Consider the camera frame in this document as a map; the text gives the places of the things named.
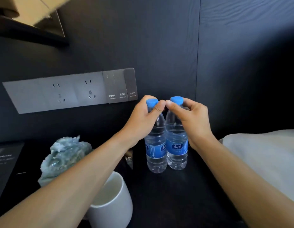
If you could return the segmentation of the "person's left hand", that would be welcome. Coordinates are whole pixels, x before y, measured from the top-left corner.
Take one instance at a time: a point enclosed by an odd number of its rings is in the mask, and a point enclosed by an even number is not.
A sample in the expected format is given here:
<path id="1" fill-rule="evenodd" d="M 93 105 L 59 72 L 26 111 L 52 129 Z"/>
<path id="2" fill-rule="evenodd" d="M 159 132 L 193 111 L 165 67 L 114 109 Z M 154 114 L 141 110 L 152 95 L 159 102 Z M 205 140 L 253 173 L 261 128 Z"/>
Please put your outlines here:
<path id="1" fill-rule="evenodd" d="M 152 130 L 155 121 L 148 120 L 147 100 L 157 100 L 154 96 L 145 95 L 135 106 L 130 118 L 122 128 L 122 137 L 127 148 L 132 148 L 139 140 L 145 138 Z"/>

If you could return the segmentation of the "person's right hand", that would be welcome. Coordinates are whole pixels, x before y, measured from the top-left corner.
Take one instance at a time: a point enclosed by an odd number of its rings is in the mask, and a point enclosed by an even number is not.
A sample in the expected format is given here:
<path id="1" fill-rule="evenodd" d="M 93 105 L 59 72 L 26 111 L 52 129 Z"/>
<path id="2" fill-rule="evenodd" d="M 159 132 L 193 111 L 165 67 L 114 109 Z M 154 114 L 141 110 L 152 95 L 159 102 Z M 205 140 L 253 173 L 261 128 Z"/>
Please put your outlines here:
<path id="1" fill-rule="evenodd" d="M 183 105 L 189 110 L 186 110 L 186 120 L 181 120 L 182 125 L 190 146 L 199 152 L 207 143 L 216 141 L 210 128 L 208 108 L 188 98 L 183 98 Z"/>

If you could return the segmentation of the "clear water bottle blue cap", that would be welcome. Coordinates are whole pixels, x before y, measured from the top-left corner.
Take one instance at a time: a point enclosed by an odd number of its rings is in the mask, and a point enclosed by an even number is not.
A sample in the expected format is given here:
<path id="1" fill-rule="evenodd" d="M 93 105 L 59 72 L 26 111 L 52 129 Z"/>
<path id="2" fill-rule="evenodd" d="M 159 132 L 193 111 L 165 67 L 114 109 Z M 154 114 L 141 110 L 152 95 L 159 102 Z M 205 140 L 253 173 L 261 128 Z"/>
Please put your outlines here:
<path id="1" fill-rule="evenodd" d="M 174 170 L 183 170 L 187 165 L 188 136 L 181 120 L 170 110 L 165 122 L 168 165 Z"/>
<path id="2" fill-rule="evenodd" d="M 167 150 L 165 119 L 162 113 L 157 117 L 153 129 L 144 140 L 149 170 L 156 174 L 164 172 L 167 167 Z"/>

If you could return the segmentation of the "person's left forearm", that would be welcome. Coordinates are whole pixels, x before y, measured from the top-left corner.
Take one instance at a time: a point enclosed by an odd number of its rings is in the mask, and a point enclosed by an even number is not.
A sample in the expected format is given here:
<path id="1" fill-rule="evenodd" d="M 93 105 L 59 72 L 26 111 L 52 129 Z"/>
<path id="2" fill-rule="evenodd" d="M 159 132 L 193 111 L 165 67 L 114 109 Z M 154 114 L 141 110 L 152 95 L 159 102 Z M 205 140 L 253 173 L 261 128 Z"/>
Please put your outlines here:
<path id="1" fill-rule="evenodd" d="M 0 228 L 76 228 L 126 151 L 145 135 L 122 129 L 0 217 Z"/>

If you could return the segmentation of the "person's right forearm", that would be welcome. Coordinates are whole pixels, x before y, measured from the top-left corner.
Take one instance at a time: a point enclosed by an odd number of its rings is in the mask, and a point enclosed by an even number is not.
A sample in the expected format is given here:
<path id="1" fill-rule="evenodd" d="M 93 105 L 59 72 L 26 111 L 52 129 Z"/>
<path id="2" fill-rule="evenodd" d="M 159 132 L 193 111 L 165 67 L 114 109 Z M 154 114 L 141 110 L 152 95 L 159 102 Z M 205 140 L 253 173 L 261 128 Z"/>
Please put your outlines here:
<path id="1" fill-rule="evenodd" d="M 250 228 L 294 228 L 294 202 L 255 173 L 213 136 L 189 136 Z"/>

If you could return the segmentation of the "small black printed card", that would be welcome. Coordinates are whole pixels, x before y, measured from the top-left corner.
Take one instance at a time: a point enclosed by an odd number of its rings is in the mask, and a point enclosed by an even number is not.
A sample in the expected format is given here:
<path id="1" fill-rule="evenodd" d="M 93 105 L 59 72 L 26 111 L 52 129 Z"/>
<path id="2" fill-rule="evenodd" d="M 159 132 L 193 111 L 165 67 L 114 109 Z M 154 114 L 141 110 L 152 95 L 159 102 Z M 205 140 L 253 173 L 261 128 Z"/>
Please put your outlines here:
<path id="1" fill-rule="evenodd" d="M 129 149 L 125 153 L 124 157 L 125 157 L 127 164 L 129 165 L 129 167 L 133 170 L 133 150 Z"/>

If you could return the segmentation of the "crumpled clear plastic wrap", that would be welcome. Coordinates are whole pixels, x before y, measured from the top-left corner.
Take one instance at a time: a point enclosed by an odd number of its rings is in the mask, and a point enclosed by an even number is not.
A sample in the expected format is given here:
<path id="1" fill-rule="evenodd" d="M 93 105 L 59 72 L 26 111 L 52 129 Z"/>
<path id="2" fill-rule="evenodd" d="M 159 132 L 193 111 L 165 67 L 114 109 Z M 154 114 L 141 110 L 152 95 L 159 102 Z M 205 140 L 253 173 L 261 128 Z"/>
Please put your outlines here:
<path id="1" fill-rule="evenodd" d="M 80 142 L 79 140 L 80 135 L 63 137 L 54 142 L 50 147 L 50 154 L 42 161 L 40 166 L 42 172 L 38 179 L 40 187 L 50 183 L 93 150 L 90 143 Z"/>

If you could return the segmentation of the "white bedding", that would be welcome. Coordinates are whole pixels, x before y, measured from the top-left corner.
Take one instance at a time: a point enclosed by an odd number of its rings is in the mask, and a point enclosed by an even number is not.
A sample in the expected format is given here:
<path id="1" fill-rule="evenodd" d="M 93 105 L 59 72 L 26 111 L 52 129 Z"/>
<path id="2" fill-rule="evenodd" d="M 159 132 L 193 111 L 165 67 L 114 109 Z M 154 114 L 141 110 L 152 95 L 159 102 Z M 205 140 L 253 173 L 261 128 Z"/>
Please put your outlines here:
<path id="1" fill-rule="evenodd" d="M 263 134 L 230 134 L 219 141 L 294 201 L 294 129 Z"/>

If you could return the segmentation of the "white ceramic mug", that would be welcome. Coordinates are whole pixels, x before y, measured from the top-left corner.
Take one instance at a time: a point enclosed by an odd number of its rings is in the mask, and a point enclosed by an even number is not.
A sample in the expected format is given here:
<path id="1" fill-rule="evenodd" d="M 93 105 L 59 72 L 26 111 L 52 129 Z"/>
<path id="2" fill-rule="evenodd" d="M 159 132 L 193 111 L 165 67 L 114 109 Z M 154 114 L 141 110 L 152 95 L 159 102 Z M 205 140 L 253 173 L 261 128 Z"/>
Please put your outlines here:
<path id="1" fill-rule="evenodd" d="M 126 183 L 118 172 L 112 172 L 86 216 L 91 228 L 126 228 L 132 213 L 133 203 Z"/>

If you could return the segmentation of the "large black printed card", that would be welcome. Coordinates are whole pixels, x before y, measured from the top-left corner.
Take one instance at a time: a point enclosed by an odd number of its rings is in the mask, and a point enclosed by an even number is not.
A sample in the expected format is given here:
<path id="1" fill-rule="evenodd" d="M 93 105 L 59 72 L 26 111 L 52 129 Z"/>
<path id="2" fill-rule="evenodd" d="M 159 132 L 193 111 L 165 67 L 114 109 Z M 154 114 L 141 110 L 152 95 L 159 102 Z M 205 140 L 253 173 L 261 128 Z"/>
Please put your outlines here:
<path id="1" fill-rule="evenodd" d="M 0 144 L 0 197 L 24 146 L 23 142 Z"/>

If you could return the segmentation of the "dark grey switch panel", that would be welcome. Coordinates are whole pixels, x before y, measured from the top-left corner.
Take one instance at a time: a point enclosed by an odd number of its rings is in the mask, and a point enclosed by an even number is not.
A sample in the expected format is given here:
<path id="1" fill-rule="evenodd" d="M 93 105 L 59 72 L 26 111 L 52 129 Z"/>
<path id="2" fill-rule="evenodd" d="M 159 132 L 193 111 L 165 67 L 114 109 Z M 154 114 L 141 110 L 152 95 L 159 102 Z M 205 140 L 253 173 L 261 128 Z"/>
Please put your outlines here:
<path id="1" fill-rule="evenodd" d="M 103 71 L 102 75 L 109 104 L 138 99 L 134 68 Z"/>

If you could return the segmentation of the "grey wall socket panel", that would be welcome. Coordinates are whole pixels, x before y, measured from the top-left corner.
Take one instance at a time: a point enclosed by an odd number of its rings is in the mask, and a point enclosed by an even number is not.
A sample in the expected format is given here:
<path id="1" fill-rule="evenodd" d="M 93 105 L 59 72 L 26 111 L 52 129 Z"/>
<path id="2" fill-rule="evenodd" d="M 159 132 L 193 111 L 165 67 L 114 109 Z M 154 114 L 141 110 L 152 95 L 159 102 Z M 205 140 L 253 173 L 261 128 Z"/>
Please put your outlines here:
<path id="1" fill-rule="evenodd" d="M 3 82 L 19 114 L 107 104 L 102 72 Z"/>

